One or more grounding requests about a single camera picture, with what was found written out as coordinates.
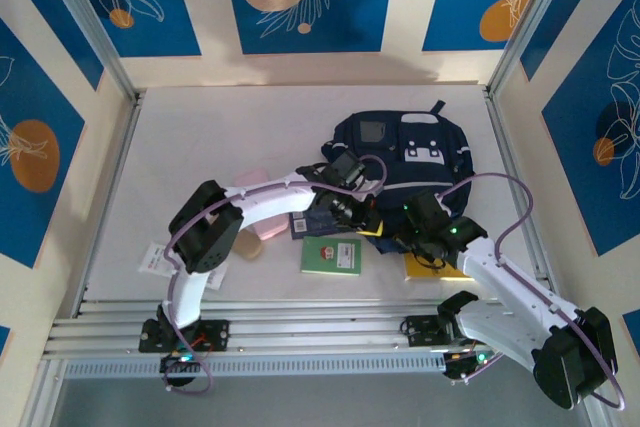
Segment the paper card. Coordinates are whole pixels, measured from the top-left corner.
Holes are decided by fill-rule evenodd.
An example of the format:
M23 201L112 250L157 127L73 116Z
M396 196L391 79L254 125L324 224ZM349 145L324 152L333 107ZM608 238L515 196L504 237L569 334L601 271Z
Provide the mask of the paper card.
M168 279L171 278L175 269L173 265L164 258L163 254L165 247L165 245L152 242L147 249L147 253L144 255L138 272L155 274ZM184 267L184 262L182 262L182 259L176 255L175 252L171 252L170 255L172 259L178 262L181 268ZM216 269L214 269L211 274L209 274L209 278L207 279L207 289L220 290L222 280L227 273L228 267L229 263L225 260Z

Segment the white table surface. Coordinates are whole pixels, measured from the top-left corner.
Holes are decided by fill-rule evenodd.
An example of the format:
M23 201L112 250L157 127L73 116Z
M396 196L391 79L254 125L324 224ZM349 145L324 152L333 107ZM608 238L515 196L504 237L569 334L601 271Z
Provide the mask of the white table surface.
M460 125L474 170L504 172L479 86L189 87L149 89L89 276L85 300L159 300L167 279L138 272L151 242L166 243L168 225L205 180L233 184L240 173L265 167L279 178L323 161L320 147L333 128L362 110L429 110ZM516 219L509 185L475 182L465 215L496 238ZM235 254L218 292L223 300L442 299L465 289L491 293L475 281L405 281L400 255L380 255L364 238L359 277L302 274L301 241L289 232L265 242L247 262ZM524 238L516 231L504 252L532 272Z

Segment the gray floor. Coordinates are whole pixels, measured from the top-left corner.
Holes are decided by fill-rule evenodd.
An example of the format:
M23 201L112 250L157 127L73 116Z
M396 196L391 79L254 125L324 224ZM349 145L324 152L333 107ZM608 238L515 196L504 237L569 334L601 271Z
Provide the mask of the gray floor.
M160 380L65 382L53 427L573 427L564 411L508 359L469 386L439 374L221 378L204 397L164 391Z

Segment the pink box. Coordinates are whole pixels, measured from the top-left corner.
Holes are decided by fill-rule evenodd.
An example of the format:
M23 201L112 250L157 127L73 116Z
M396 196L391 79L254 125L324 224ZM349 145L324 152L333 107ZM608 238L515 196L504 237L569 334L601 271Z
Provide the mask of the pink box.
M244 174L238 175L233 185L236 187L247 187L255 184L262 184L269 181L269 173L263 169L255 169ZM286 214L276 215L270 219L264 219L253 224L253 230L261 240L267 240L274 235L287 230L289 227L289 218Z

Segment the yellow book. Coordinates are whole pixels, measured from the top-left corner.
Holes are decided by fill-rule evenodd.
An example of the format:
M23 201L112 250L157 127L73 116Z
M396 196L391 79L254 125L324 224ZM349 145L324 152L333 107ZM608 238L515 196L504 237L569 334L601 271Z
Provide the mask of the yellow book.
M418 280L418 279L445 279L445 280L473 280L471 277L464 275L461 271L454 268L450 263L446 262L444 269L430 269L420 264L413 256L413 254L404 254L404 266L405 266L405 279L404 280Z

